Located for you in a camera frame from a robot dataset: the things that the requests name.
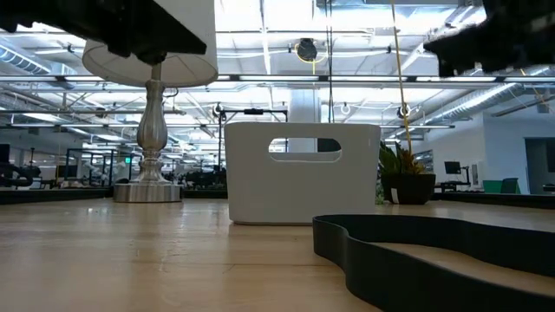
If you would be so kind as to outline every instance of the silver lamp base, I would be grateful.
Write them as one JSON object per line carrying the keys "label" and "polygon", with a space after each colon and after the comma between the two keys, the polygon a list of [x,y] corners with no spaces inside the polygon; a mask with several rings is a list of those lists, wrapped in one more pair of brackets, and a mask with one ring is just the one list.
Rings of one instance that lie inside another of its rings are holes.
{"label": "silver lamp base", "polygon": [[180,202],[181,188],[172,184],[121,184],[114,187],[116,203],[174,203]]}

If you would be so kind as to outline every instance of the table lamp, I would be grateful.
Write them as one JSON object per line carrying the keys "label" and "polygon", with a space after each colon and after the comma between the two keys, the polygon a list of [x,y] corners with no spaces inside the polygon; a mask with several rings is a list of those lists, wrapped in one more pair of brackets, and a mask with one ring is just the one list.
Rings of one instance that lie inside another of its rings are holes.
{"label": "table lamp", "polygon": [[[147,88],[147,107],[140,120],[137,143],[143,150],[140,174],[129,184],[114,186],[114,201],[124,203],[162,203],[180,201],[180,187],[161,174],[160,151],[167,144],[167,125],[163,112],[165,88],[202,86],[218,78],[214,1],[154,0],[205,45],[206,53],[155,55],[141,60],[110,53],[106,44],[87,41],[83,65],[93,75],[106,81]],[[186,38],[175,37],[175,41]]]}

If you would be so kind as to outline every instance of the office chair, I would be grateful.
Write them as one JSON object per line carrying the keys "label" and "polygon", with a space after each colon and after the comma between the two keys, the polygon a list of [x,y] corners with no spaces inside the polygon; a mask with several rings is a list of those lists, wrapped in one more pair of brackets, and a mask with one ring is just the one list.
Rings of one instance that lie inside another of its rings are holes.
{"label": "office chair", "polygon": [[501,194],[516,194],[518,186],[518,178],[503,179],[503,182],[501,182]]}

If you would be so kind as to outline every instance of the ceiling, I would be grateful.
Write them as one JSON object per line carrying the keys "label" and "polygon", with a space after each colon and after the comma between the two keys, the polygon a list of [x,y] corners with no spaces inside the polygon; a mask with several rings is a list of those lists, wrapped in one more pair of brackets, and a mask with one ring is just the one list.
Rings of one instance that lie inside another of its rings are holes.
{"label": "ceiling", "polygon": [[[395,20],[403,75],[437,76],[437,60],[434,55],[422,51],[421,44],[434,36],[479,23],[485,18],[483,9],[457,9],[458,2],[397,1],[399,5],[395,10]],[[312,0],[215,0],[219,72],[221,75],[329,75],[327,51],[330,47],[326,45],[326,26],[329,25],[333,27],[333,75],[397,75],[391,8],[385,5],[387,1],[377,1],[382,4],[375,5],[362,3],[358,0],[337,0],[329,17]],[[444,27],[446,22],[452,25],[452,29]],[[261,31],[263,25],[266,27],[265,32]],[[312,38],[315,41],[320,62],[314,67],[301,62],[294,51],[301,38]],[[89,75],[81,60],[84,45],[85,41],[81,38],[43,24],[35,24],[31,29],[20,28],[15,34],[0,33],[0,47],[7,46],[51,68],[60,68],[63,64],[65,74]],[[269,62],[264,61],[264,48],[269,51]],[[0,62],[0,75],[29,75],[29,72]],[[481,72],[475,71],[468,75],[481,76]],[[144,92],[129,92],[125,86],[113,85],[110,87],[115,88],[115,91],[107,92],[103,91],[106,85],[101,82],[76,83],[73,90],[53,87],[51,83],[26,81],[9,85],[14,88],[11,91],[38,97],[35,101],[22,98],[25,99],[23,104],[26,109],[36,107],[51,110],[68,108],[69,105],[68,109],[73,110],[104,107],[107,110],[118,108],[128,111],[141,110],[146,106]],[[291,90],[299,88],[316,89],[324,110],[328,109],[330,90],[325,84],[214,82],[207,87],[181,89],[178,94],[175,89],[167,90],[167,96],[175,96],[166,99],[165,109],[179,110],[183,114],[168,115],[166,119],[168,123],[176,124],[209,124],[214,122],[212,110],[217,103],[234,109],[287,109],[291,104]],[[409,106],[425,114],[431,114],[472,91],[472,87],[445,89],[433,83],[403,90]],[[401,105],[401,92],[396,84],[371,87],[335,85],[333,99],[336,122],[399,123],[396,110]],[[8,104],[0,101],[0,107],[14,109],[14,105]],[[345,106],[349,107],[347,113],[346,109],[342,111]],[[22,115],[16,118],[16,122],[40,121]],[[107,118],[69,115],[65,118],[80,123],[128,123],[138,121],[140,115],[110,114]],[[275,117],[269,114],[238,114],[234,120],[272,121]],[[86,131],[95,133],[99,130]],[[215,130],[170,129],[175,142],[187,142],[192,137],[209,140],[213,136],[210,133],[215,134]],[[132,136],[134,130],[128,129],[121,134]]]}

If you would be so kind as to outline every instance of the black curved object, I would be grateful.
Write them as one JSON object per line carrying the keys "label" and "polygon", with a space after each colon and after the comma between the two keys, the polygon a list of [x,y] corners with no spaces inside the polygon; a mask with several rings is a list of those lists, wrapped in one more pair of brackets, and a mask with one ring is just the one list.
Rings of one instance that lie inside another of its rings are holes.
{"label": "black curved object", "polygon": [[[13,179],[13,172],[19,174],[19,178]],[[31,171],[13,166],[12,164],[0,163],[0,186],[4,187],[26,187],[33,184]]]}
{"label": "black curved object", "polygon": [[314,251],[340,266],[355,296],[385,311],[555,311],[555,297],[463,276],[372,243],[419,244],[555,277],[555,233],[388,215],[313,219]]}

